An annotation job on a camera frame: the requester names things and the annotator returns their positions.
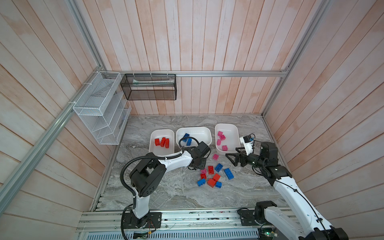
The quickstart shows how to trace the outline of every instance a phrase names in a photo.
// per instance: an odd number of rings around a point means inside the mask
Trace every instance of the black mounting plate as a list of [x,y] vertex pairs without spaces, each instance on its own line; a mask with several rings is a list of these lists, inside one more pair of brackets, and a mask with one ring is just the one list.
[[[137,227],[132,222],[130,212],[126,212],[124,215],[124,222],[123,222],[123,228],[124,229],[132,229]],[[151,223],[150,228],[160,228],[161,227],[161,212],[149,212],[147,215],[147,220]],[[148,228],[148,222],[145,224],[144,228]]]
[[242,226],[259,226],[255,221],[255,210],[240,210],[238,213],[240,215],[240,221]]

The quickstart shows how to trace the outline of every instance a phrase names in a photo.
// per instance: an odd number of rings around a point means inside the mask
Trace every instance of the pink lego brick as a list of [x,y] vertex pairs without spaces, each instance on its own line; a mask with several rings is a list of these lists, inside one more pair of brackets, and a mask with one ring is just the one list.
[[216,161],[218,160],[218,155],[215,153],[214,156],[212,157],[213,159],[215,159]]

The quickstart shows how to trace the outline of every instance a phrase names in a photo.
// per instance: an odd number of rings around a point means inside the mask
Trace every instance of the white plastic bin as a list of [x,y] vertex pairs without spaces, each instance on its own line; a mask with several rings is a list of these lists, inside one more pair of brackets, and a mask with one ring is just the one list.
[[[156,146],[155,139],[169,138],[169,148]],[[151,139],[149,142],[149,152],[152,152],[156,156],[165,156],[175,153],[175,132],[170,129],[158,129],[152,132]]]
[[[190,137],[196,138],[199,142],[205,142],[208,146],[212,143],[211,131],[207,127],[182,127],[176,131],[176,144],[179,145],[180,139],[188,133]],[[181,146],[187,146],[186,142],[181,141]],[[197,147],[197,143],[192,139],[190,147]]]
[[[217,135],[219,131],[222,131],[223,135],[225,136],[225,140],[221,141],[220,146],[217,145],[217,140],[220,139],[220,137]],[[217,124],[215,126],[215,145],[216,151],[220,155],[225,155],[226,153],[236,153],[237,151],[235,148],[240,147],[239,132],[237,127],[229,123]],[[224,145],[228,147],[227,151],[222,150],[222,146]]]

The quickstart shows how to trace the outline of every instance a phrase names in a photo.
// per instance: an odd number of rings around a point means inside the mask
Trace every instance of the red lego brick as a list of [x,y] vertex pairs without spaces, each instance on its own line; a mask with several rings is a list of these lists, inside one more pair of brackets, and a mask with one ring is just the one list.
[[208,173],[209,174],[214,174],[214,167],[213,166],[208,166]]
[[163,137],[160,142],[160,147],[164,147],[164,144],[166,143],[166,138]]
[[215,180],[213,180],[213,179],[211,178],[211,179],[208,180],[207,184],[210,185],[210,187],[214,187],[215,184],[216,184],[216,182],[215,182]]
[[214,177],[212,178],[215,182],[217,182],[219,179],[220,179],[220,175],[219,174],[215,174]]
[[165,148],[169,148],[169,138],[166,139]]

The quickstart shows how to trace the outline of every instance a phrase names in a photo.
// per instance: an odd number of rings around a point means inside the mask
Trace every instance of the lego brick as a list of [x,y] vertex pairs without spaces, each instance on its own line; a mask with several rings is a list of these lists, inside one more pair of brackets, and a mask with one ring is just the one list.
[[214,177],[212,178],[215,182],[217,182],[219,179],[220,179],[220,175],[219,174],[215,174]]
[[164,144],[165,148],[169,148],[169,138],[166,139],[166,143]]
[[214,174],[214,167],[213,166],[208,166],[208,173],[209,174]]
[[215,184],[216,184],[216,181],[213,180],[212,178],[208,180],[207,184],[210,186],[210,187],[214,187]]
[[184,134],[184,137],[189,137],[189,134],[188,133]]
[[215,153],[214,156],[212,157],[213,159],[215,159],[216,161],[218,160],[218,155]]
[[229,170],[229,168],[224,169],[224,172],[225,172],[225,174],[227,175],[227,177],[228,177],[229,180],[231,180],[232,178],[234,178],[234,176],[233,176],[231,170]]
[[220,163],[215,167],[216,172],[220,172],[220,170],[223,168],[223,165]]
[[205,184],[205,179],[201,179],[200,181],[197,181],[197,185],[200,187],[201,185]]
[[164,144],[166,143],[166,138],[163,137],[160,142],[160,147],[164,147]]

